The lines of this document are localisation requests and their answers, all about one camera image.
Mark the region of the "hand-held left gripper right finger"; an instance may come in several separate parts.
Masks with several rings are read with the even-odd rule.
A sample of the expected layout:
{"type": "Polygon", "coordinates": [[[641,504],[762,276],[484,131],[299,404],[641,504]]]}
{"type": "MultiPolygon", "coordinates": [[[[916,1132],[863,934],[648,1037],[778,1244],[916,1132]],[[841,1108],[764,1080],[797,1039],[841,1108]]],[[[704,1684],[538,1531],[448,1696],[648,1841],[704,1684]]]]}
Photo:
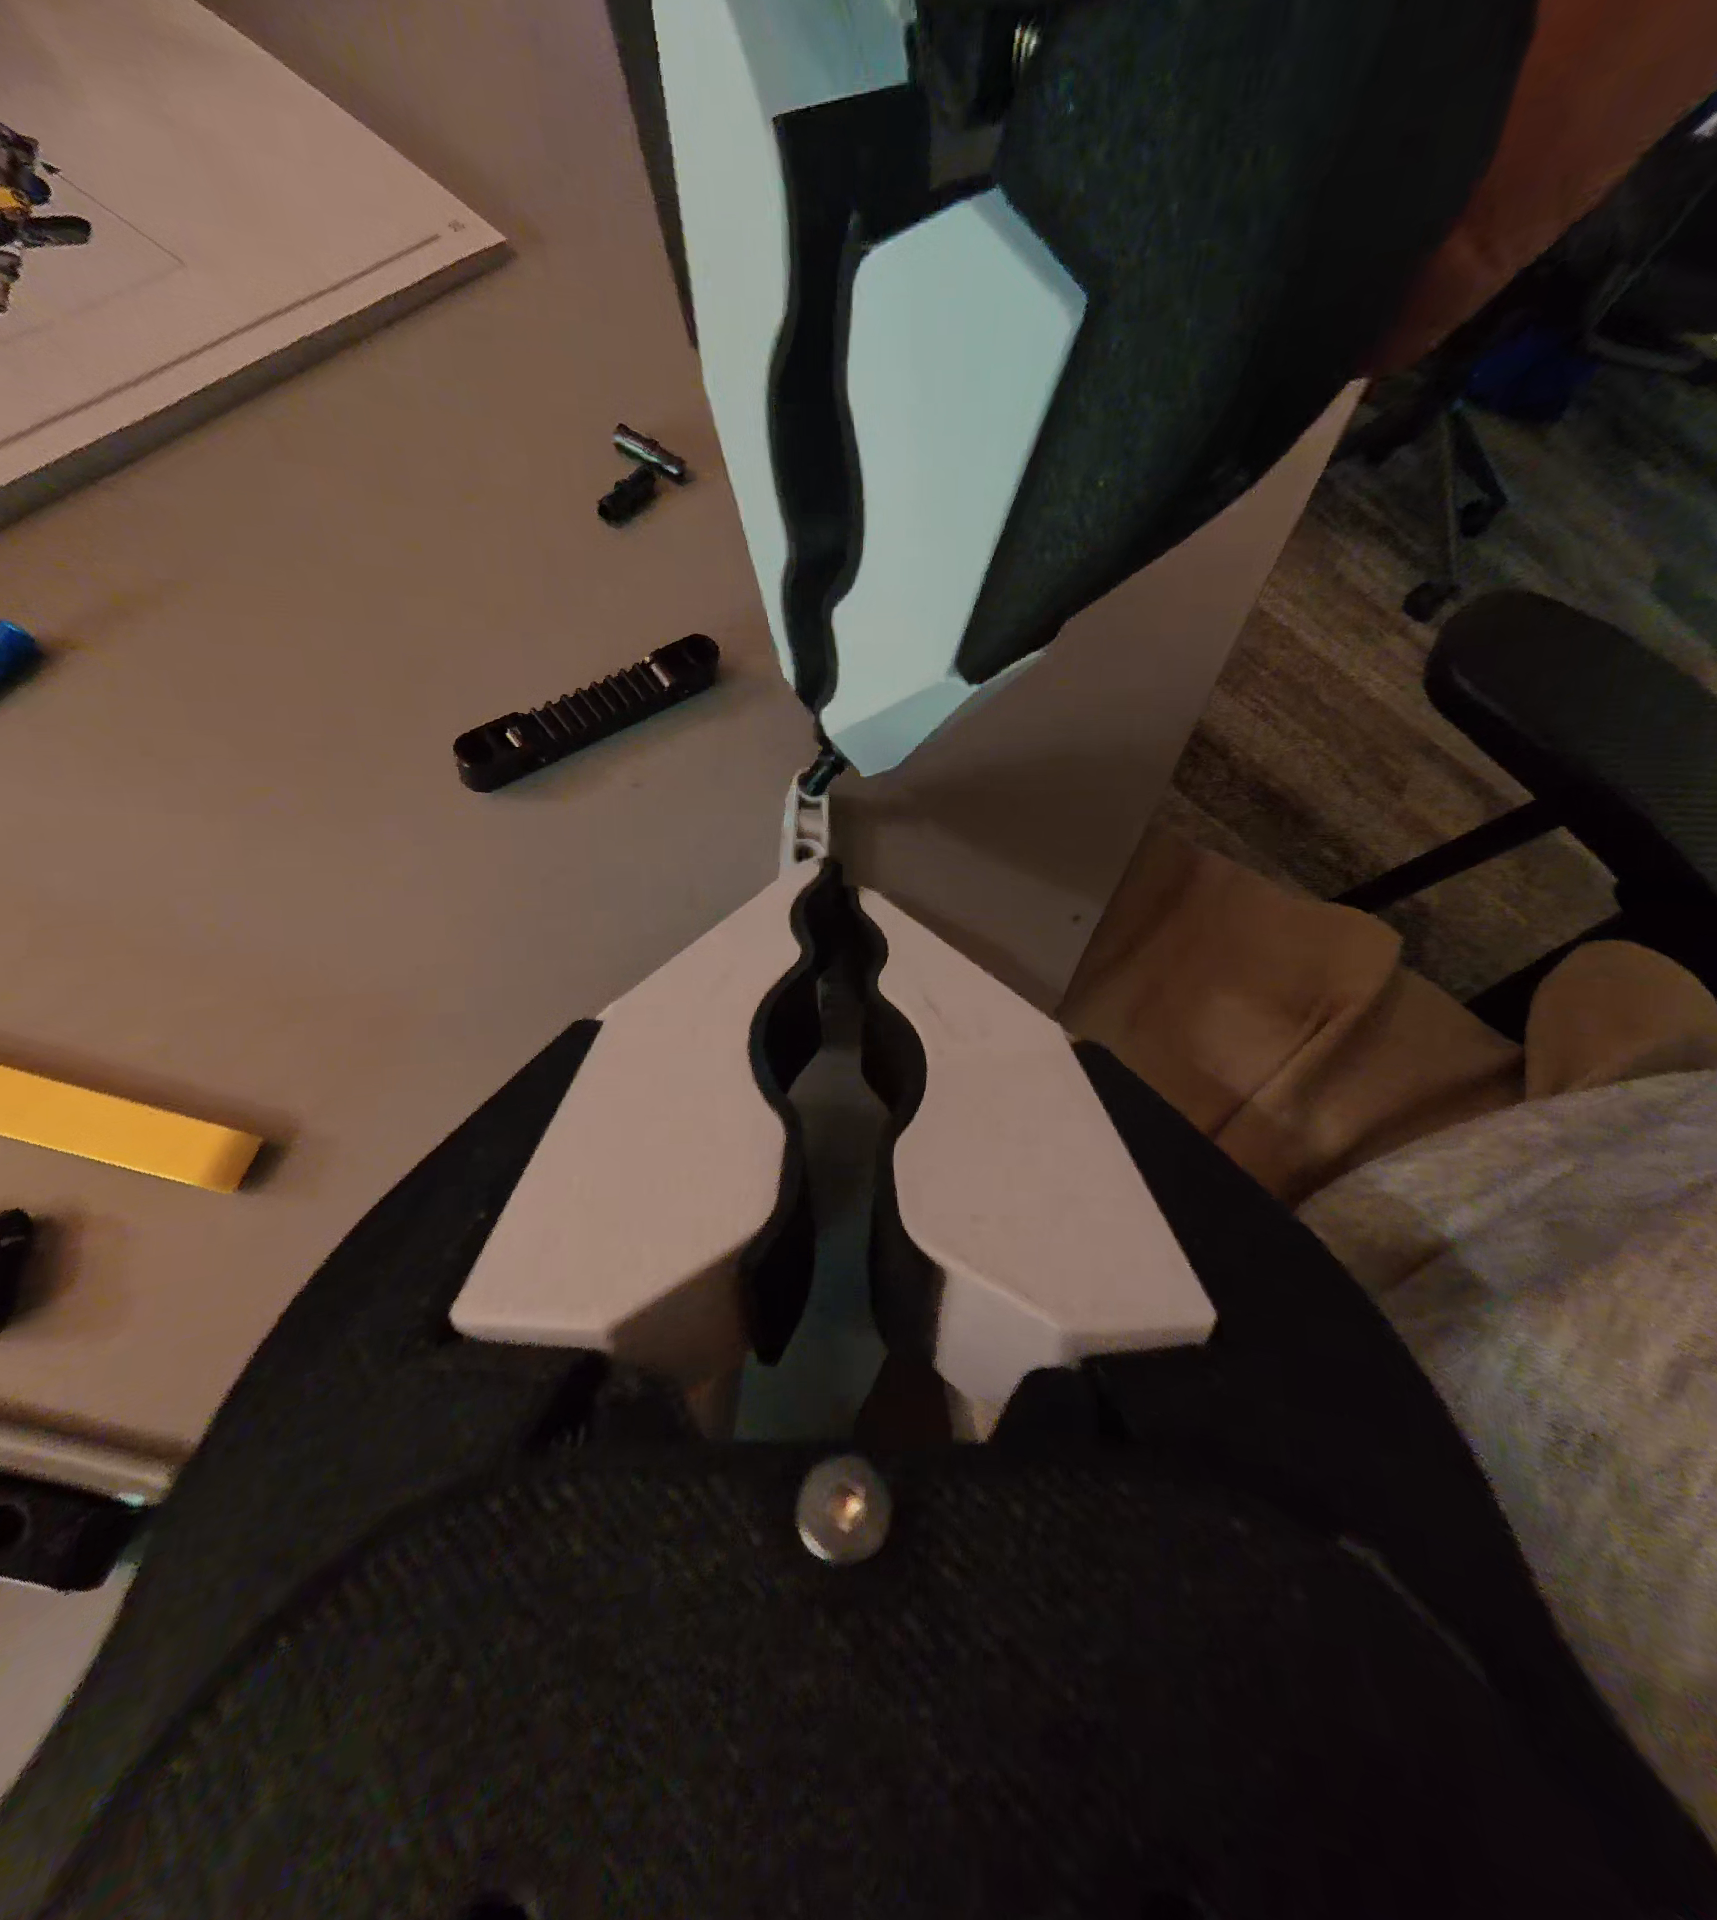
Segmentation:
{"type": "Polygon", "coordinates": [[[884,895],[857,906],[918,1045],[889,1169],[931,1268],[911,1340],[959,1433],[989,1438],[1040,1371],[1204,1344],[1217,1312],[1065,1031],[884,895]]]}

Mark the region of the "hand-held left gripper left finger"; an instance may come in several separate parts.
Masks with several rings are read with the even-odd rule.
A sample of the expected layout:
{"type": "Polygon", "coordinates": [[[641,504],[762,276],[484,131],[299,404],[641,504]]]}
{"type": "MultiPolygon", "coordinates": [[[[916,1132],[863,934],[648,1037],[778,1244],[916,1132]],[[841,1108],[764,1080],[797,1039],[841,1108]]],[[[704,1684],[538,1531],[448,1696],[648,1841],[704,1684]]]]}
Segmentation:
{"type": "Polygon", "coordinates": [[[739,1423],[812,1286],[798,1080],[847,893],[797,862],[593,1023],[582,1062],[451,1306],[492,1348],[605,1356],[739,1423]]]}

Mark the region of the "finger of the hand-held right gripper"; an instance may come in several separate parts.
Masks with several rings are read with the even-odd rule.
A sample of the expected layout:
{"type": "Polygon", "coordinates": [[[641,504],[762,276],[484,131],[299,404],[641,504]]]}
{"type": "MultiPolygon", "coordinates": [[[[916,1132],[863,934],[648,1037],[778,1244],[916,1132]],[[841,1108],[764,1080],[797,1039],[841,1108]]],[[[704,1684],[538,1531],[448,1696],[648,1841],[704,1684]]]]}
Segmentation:
{"type": "Polygon", "coordinates": [[[899,768],[976,699],[967,631],[1084,307],[1007,196],[946,205],[857,268],[845,396],[863,529],[821,710],[857,777],[899,768]]]}
{"type": "Polygon", "coordinates": [[[905,30],[893,4],[657,2],[651,23],[704,395],[778,664],[818,712],[863,530],[851,276],[918,199],[905,30]]]}

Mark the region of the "light grey lego beam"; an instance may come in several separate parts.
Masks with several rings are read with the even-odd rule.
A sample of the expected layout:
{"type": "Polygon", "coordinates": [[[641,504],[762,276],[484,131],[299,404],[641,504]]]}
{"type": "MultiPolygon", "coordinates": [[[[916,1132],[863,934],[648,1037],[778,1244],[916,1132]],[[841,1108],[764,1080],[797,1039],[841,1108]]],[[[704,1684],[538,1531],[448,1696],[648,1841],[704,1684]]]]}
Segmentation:
{"type": "Polygon", "coordinates": [[[829,794],[842,770],[842,758],[829,751],[798,773],[787,789],[778,822],[776,875],[781,879],[830,858],[829,794]]]}

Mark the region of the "person's right forearm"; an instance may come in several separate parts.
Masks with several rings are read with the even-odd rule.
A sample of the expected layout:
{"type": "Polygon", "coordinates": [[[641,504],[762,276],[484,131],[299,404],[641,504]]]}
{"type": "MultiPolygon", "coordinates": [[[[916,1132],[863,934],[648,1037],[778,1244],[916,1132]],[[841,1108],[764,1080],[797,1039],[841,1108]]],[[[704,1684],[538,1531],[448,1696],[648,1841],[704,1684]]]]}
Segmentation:
{"type": "Polygon", "coordinates": [[[1358,364],[1358,378],[1414,369],[1527,265],[1530,243],[1566,199],[1574,164],[1557,156],[1559,126],[1594,27],[1594,4],[1542,2],[1495,156],[1465,210],[1426,259],[1396,320],[1358,364]]]}

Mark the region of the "black lego gear rack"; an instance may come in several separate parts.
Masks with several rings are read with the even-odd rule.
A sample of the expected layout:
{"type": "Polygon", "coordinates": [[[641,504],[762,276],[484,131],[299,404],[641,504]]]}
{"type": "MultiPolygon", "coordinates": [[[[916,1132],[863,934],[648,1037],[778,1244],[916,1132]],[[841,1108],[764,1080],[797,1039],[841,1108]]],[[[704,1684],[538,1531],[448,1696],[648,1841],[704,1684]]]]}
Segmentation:
{"type": "Polygon", "coordinates": [[[463,733],[453,760],[463,789],[489,796],[581,757],[708,693],[720,648],[704,635],[674,639],[629,667],[463,733]]]}

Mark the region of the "yellow lego strip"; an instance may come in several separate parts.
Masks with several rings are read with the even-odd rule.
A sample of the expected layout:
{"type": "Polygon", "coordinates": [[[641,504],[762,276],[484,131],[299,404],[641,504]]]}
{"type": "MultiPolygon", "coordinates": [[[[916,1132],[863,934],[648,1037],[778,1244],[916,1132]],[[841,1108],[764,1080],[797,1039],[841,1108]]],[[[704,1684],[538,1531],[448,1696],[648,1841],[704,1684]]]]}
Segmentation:
{"type": "Polygon", "coordinates": [[[0,1064],[0,1141],[204,1192],[235,1192],[264,1151],[248,1130],[0,1064]]]}

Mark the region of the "lego instruction booklet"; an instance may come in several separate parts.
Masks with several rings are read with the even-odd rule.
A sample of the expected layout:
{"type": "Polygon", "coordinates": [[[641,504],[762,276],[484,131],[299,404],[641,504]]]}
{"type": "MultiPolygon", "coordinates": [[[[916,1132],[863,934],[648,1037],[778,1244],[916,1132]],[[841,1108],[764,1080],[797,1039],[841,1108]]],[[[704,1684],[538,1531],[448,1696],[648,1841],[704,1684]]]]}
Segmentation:
{"type": "Polygon", "coordinates": [[[216,12],[0,2],[0,529],[507,259],[216,12]]]}

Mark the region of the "dark lego beam with holes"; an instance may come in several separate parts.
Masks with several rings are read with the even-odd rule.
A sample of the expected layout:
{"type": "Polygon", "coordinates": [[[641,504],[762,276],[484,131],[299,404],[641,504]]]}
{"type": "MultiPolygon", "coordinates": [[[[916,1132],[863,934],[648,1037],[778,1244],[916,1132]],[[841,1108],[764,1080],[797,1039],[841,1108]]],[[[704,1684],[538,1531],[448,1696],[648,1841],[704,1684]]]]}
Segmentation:
{"type": "Polygon", "coordinates": [[[0,1581],[56,1595],[96,1591],[145,1517],[139,1504],[0,1473],[0,1581]]]}

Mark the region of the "person's beige pants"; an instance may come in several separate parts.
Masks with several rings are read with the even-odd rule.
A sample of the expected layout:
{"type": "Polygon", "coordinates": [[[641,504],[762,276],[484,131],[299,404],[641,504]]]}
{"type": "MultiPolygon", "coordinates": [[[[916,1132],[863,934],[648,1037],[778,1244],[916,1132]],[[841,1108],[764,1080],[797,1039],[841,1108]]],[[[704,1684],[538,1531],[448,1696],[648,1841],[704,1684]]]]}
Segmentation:
{"type": "Polygon", "coordinates": [[[1530,1098],[1717,1069],[1717,998],[1651,949],[1555,963],[1510,1040],[1412,972],[1386,922],[1169,828],[1133,856],[1061,1023],[1286,1202],[1530,1098]]]}

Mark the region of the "black background office chair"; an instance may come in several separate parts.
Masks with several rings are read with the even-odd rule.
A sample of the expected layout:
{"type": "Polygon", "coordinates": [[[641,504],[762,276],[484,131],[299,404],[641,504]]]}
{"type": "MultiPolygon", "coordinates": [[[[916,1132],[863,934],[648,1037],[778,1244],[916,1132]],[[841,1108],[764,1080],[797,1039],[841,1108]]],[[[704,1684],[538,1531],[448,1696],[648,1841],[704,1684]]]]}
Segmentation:
{"type": "Polygon", "coordinates": [[[1508,509],[1470,406],[1552,421],[1598,367],[1717,386],[1717,4],[1586,4],[1557,145],[1574,168],[1545,247],[1417,367],[1374,378],[1336,450],[1437,461],[1439,557],[1401,608],[1414,623],[1443,617],[1461,547],[1508,509]]]}

